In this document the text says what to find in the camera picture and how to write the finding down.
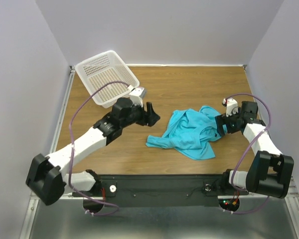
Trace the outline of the turquoise t shirt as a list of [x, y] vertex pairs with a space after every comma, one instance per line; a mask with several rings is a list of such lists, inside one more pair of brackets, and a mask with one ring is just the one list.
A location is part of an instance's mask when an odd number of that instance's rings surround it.
[[215, 157], [210, 145], [221, 138], [217, 132], [215, 117], [220, 113], [210, 106], [200, 110], [175, 110], [161, 137], [148, 136], [146, 146], [175, 149], [193, 160], [207, 160]]

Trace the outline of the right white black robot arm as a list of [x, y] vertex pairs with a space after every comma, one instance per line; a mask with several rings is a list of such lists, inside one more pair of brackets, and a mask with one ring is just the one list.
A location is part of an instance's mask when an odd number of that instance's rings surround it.
[[247, 192], [284, 198], [289, 190], [294, 160], [272, 142], [265, 123], [257, 118], [257, 103], [243, 101], [238, 105], [235, 99], [228, 98], [222, 104], [226, 112], [215, 118], [217, 132], [220, 136], [241, 132], [255, 155], [248, 171], [226, 171], [229, 184]]

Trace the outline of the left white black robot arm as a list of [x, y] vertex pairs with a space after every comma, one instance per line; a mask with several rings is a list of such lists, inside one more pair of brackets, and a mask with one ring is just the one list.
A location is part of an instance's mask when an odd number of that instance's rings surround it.
[[146, 107], [129, 98], [119, 98], [109, 113], [98, 120], [78, 139], [47, 156], [36, 155], [31, 162], [26, 185], [49, 206], [60, 199], [75, 164], [121, 136], [123, 129], [138, 124], [152, 127], [160, 120], [150, 102]]

